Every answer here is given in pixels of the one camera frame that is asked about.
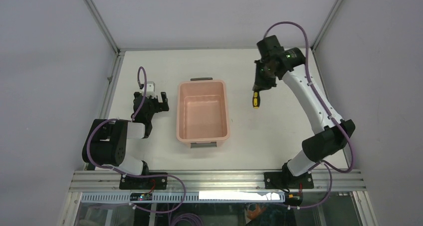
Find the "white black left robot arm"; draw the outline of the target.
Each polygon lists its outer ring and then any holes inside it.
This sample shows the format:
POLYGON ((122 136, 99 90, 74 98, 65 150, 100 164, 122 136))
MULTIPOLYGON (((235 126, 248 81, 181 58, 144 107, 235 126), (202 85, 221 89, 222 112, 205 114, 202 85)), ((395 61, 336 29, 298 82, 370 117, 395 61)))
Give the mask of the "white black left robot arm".
POLYGON ((135 121, 95 119, 82 149, 86 163, 117 171, 123 175, 150 174, 148 164, 126 153, 129 139, 147 139, 153 129, 154 114, 169 111, 166 92, 160 93, 162 102, 156 96, 144 98, 141 92, 134 93, 135 121))

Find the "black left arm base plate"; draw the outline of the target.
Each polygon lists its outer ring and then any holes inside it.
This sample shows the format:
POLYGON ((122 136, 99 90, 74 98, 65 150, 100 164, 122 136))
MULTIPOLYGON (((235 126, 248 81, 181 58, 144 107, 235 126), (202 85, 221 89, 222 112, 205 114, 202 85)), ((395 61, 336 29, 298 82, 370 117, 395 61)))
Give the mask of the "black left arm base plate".
POLYGON ((151 189, 166 190, 168 181, 167 175, 168 174, 165 172, 153 172, 148 175, 148 178, 122 176, 119 182, 119 189, 139 191, 149 191, 151 189))

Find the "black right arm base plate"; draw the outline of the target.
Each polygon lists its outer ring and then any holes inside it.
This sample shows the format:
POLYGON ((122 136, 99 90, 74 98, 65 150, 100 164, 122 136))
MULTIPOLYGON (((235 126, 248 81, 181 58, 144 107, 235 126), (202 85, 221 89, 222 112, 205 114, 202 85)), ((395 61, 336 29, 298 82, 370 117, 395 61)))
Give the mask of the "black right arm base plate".
POLYGON ((288 171, 264 172, 266 189, 313 189, 314 182, 311 174, 304 173, 300 176, 292 176, 288 171))

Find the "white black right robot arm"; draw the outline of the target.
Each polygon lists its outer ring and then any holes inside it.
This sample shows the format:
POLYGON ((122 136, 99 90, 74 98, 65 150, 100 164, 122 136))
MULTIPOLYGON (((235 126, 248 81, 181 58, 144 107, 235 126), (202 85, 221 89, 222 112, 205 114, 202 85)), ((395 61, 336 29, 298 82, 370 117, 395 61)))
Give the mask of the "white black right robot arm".
POLYGON ((342 150, 355 131, 352 120, 344 120, 313 82, 308 58, 299 48, 284 49, 275 35, 256 44, 260 59, 255 63, 252 105, 260 106, 260 92, 282 80, 294 93, 311 125, 314 136, 302 142, 301 151, 282 166, 282 181, 292 182, 307 174, 327 156, 342 150))

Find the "black yellow screwdriver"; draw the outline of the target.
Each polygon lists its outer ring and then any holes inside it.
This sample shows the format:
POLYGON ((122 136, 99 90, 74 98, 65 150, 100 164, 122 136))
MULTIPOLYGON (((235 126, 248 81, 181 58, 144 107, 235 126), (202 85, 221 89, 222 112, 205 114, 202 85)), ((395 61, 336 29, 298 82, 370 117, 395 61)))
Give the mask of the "black yellow screwdriver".
POLYGON ((254 91, 253 92, 253 97, 252 97, 252 105, 254 109, 258 109, 260 107, 260 93, 259 91, 254 91))

